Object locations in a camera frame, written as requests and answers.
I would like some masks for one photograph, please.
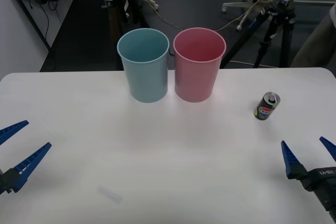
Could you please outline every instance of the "tripod leg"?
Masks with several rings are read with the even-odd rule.
[[[233,45],[231,50],[224,56],[220,63],[220,69],[225,68],[225,66],[232,60],[232,58],[236,55],[239,49],[245,44],[245,42],[251,37],[251,35],[262,25],[265,20],[269,17],[268,13],[259,13],[257,18],[253,21],[253,23],[248,27],[248,29],[243,33],[240,39]]]
[[[133,10],[133,16],[135,18],[134,21],[140,22],[140,27],[142,28],[149,28],[149,24],[147,23],[145,17],[143,16],[142,12],[140,11],[140,7],[137,4],[137,0],[128,0],[129,5]]]
[[[126,12],[124,10],[124,2],[122,0],[115,0],[116,2],[116,5],[119,9],[119,12],[120,12],[120,17],[121,17],[121,20],[124,24],[126,24],[128,22],[128,18],[126,16]]]
[[[117,43],[122,35],[122,29],[121,29],[120,17],[119,17],[118,11],[119,10],[114,3],[112,3],[112,5],[108,7],[110,35],[111,35],[111,40],[113,44],[114,55],[116,56],[115,64],[118,70],[124,70],[121,58],[117,51]]]
[[[280,54],[280,64],[279,67],[288,67],[288,58],[290,53],[290,47],[292,42],[292,32],[294,29],[294,23],[290,20],[285,20],[283,25],[282,42],[281,42],[281,54]]]
[[[264,36],[264,39],[260,42],[261,48],[258,51],[258,57],[256,62],[253,65],[253,68],[258,68],[259,64],[267,52],[267,48],[271,45],[272,39],[275,37],[279,22],[277,17],[273,17],[271,22],[269,23],[268,30]]]

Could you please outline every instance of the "can lid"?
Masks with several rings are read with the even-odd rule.
[[[273,93],[273,92],[267,92],[265,95],[264,95],[264,101],[271,105],[271,106],[274,106],[274,105],[277,105],[280,103],[280,96],[278,96],[277,94]]]

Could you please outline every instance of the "can label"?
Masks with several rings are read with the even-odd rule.
[[[271,110],[269,108],[265,108],[265,107],[260,107],[259,108],[259,114],[261,116],[268,117],[272,112],[273,112],[273,110]]]

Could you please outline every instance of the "white table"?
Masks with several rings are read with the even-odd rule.
[[[281,103],[260,121],[267,91]],[[286,178],[280,142],[308,170],[335,166],[319,142],[336,143],[335,98],[321,68],[220,70],[202,103],[181,100],[170,71],[168,94],[151,104],[130,96],[123,72],[10,74],[0,127],[30,124],[0,147],[1,169],[53,146],[21,191],[0,196],[0,223],[333,223]]]

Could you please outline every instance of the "tripod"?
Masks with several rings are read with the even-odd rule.
[[[251,35],[271,16],[272,20],[268,30],[260,42],[260,49],[253,68],[258,68],[259,64],[271,45],[272,39],[277,35],[277,29],[283,25],[281,53],[279,67],[285,68],[288,66],[288,56],[292,40],[292,31],[295,23],[295,8],[291,5],[291,0],[279,0],[261,11],[253,23],[248,27],[240,39],[233,45],[232,49],[226,54],[220,63],[220,69],[223,69],[251,37]]]
[[[121,22],[124,24],[128,23],[128,16],[124,10],[124,2],[122,0],[104,0],[105,5],[103,8],[108,9],[109,13],[109,24],[110,24],[110,34],[111,40],[113,43],[113,48],[115,55],[117,56],[117,69],[123,70],[123,65],[120,56],[117,52],[117,43],[121,38],[122,32],[122,25]],[[146,19],[144,18],[140,7],[138,5],[138,0],[128,0],[129,6],[133,10],[133,23],[140,23],[141,28],[148,28],[149,24],[147,23]]]

